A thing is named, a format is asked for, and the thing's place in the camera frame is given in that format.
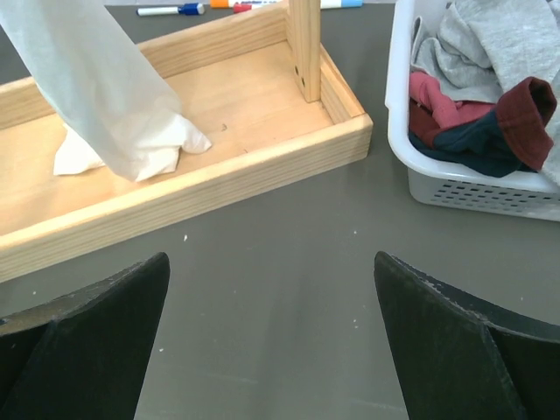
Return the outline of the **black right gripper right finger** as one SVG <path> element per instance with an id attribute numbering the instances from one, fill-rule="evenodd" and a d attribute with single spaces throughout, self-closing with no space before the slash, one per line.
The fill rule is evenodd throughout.
<path id="1" fill-rule="evenodd" d="M 374 283 L 411 419 L 557 419 L 559 327 L 378 252 Z"/>

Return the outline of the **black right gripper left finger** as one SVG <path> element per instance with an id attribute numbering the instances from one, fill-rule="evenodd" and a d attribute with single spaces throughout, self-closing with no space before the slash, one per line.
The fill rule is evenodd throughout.
<path id="1" fill-rule="evenodd" d="M 132 419 L 170 282 L 157 253 L 1 318 L 3 419 Z"/>

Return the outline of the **grey tank top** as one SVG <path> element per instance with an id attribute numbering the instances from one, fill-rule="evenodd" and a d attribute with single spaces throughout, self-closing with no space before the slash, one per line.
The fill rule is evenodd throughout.
<path id="1" fill-rule="evenodd" d="M 453 100 L 497 102 L 528 77 L 559 93 L 557 1 L 452 1 L 434 34 L 415 21 L 410 64 Z"/>

